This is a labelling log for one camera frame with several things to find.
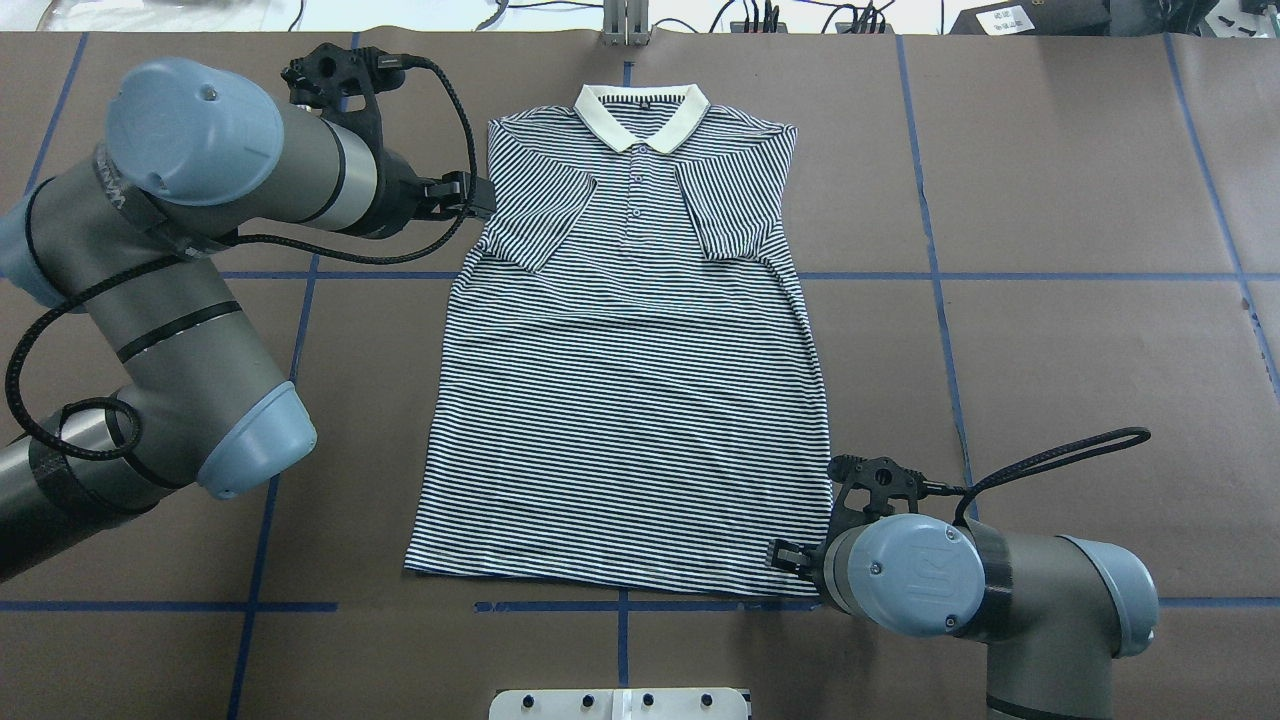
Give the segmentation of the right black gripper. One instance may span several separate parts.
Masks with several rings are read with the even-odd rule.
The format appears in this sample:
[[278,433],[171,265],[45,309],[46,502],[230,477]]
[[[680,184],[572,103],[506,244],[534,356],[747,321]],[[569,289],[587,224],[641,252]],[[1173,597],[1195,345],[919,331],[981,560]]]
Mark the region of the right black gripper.
[[870,512],[865,509],[835,505],[826,536],[819,543],[801,544],[773,539],[768,548],[769,565],[815,585],[836,585],[837,566],[842,564],[837,560],[838,553],[849,555],[852,542],[868,525],[870,525]]

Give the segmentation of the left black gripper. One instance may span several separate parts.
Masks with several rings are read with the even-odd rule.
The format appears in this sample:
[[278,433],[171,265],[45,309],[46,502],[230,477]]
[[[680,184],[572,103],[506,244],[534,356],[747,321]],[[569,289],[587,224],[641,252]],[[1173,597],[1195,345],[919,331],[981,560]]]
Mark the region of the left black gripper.
[[488,222],[495,213],[492,182],[470,172],[420,176],[390,150],[376,154],[378,188],[365,213],[365,238],[387,240],[411,222]]

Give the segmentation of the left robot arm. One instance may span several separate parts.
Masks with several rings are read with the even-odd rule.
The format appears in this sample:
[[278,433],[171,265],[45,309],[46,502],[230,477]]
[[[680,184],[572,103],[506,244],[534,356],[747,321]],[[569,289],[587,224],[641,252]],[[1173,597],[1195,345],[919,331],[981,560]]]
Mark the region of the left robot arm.
[[[378,96],[410,70],[440,82],[467,168],[420,176],[384,141]],[[308,455],[317,433],[212,258],[271,245],[344,263],[411,263],[438,242],[367,256],[269,233],[270,220],[385,240],[415,220],[495,210],[445,72],[413,54],[321,44],[282,72],[285,101],[237,73],[160,56],[129,70],[93,152],[3,218],[3,275],[45,309],[3,370],[20,434],[3,450],[3,579],[198,486],[238,497]],[[38,337],[83,313],[129,383],[40,420],[22,374]]]

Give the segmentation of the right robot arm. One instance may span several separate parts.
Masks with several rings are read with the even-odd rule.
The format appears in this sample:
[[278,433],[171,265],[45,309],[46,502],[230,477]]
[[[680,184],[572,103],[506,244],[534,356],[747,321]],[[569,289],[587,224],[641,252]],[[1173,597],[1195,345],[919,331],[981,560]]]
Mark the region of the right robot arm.
[[858,512],[814,544],[773,539],[768,562],[888,632],[983,644],[989,719],[1114,717],[1114,664],[1146,652],[1158,625],[1144,562],[1071,536]]

